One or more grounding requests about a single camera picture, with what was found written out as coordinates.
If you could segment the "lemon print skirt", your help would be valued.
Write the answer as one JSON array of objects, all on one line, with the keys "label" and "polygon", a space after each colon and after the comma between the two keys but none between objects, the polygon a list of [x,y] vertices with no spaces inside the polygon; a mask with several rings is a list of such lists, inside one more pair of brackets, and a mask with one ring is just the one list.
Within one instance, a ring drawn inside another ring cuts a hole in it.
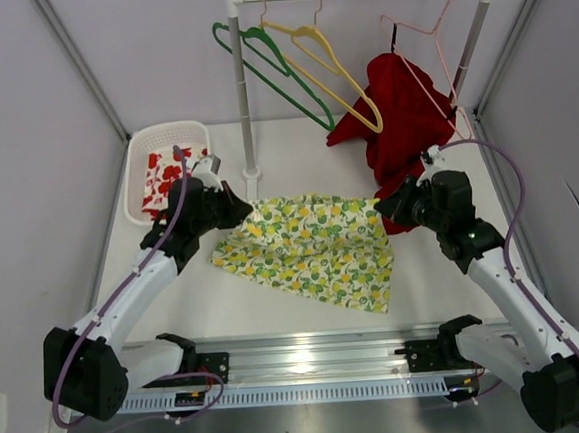
[{"label": "lemon print skirt", "polygon": [[314,193],[251,205],[213,249],[213,266],[325,304],[388,311],[394,252],[376,199]]}]

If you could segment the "yellow hanger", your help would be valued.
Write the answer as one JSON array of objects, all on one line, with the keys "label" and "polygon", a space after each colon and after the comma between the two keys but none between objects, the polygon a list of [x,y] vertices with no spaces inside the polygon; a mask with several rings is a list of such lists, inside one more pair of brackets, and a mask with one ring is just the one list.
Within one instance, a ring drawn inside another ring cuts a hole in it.
[{"label": "yellow hanger", "polygon": [[[366,94],[365,90],[354,80],[352,75],[350,75],[348,71],[344,69],[341,62],[338,61],[330,42],[318,29],[317,18],[318,13],[323,8],[323,0],[319,0],[320,2],[319,8],[315,11],[313,17],[313,25],[307,24],[296,27],[295,29],[281,24],[276,24],[271,21],[267,21],[265,19],[265,14],[268,3],[266,0],[261,1],[264,3],[264,12],[262,13],[260,18],[260,25],[269,30],[274,30],[276,32],[279,32],[280,34],[283,33],[287,35],[290,38],[291,43],[294,46],[296,46],[300,51],[302,51],[307,57],[312,59],[315,63],[317,63],[321,67],[324,67],[333,75],[343,78],[346,81],[346,83],[348,83],[350,87],[356,91],[360,99],[367,104],[370,111],[372,112],[374,120],[371,121],[369,117],[366,117],[360,111],[357,111],[352,104],[348,104],[345,99],[342,99],[337,93],[328,88],[323,82],[321,82],[311,73],[307,72],[297,62],[292,61],[289,56],[285,56],[286,61],[289,64],[291,64],[296,70],[298,70],[302,75],[305,75],[309,81],[311,80],[331,99],[334,99],[337,103],[339,103],[344,108],[344,110],[347,111],[353,117],[355,117],[358,122],[361,122],[373,133],[380,134],[384,129],[381,111],[379,111],[374,101]],[[310,49],[305,47],[302,44],[302,40],[311,40],[325,54],[325,56],[319,57],[314,51],[311,51]]]}]

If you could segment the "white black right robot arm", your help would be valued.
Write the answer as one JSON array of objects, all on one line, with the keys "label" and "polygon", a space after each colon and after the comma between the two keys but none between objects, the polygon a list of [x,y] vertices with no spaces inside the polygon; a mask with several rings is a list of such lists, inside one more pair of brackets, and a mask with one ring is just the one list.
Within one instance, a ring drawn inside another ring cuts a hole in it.
[{"label": "white black right robot arm", "polygon": [[439,360],[448,367],[468,361],[488,369],[519,395],[547,433],[578,425],[579,332],[507,264],[504,238],[476,215],[468,175],[440,169],[409,176],[374,209],[398,225],[433,231],[442,254],[485,291],[521,342],[515,345],[471,316],[460,317],[439,329]]}]

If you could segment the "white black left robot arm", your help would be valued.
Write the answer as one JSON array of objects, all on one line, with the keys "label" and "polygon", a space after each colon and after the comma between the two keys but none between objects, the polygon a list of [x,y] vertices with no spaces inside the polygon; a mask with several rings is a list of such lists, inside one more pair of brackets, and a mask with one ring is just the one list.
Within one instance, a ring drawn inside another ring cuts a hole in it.
[{"label": "white black left robot arm", "polygon": [[157,296],[183,272],[199,251],[201,237],[214,229],[238,227],[252,206],[215,176],[176,180],[166,210],[160,212],[140,243],[137,258],[106,300],[70,329],[53,328],[44,338],[44,392],[51,416],[62,429],[61,408],[81,419],[107,422],[132,389],[157,382],[186,385],[194,379],[223,384],[201,371],[193,341],[160,334],[139,349],[123,346]]}]

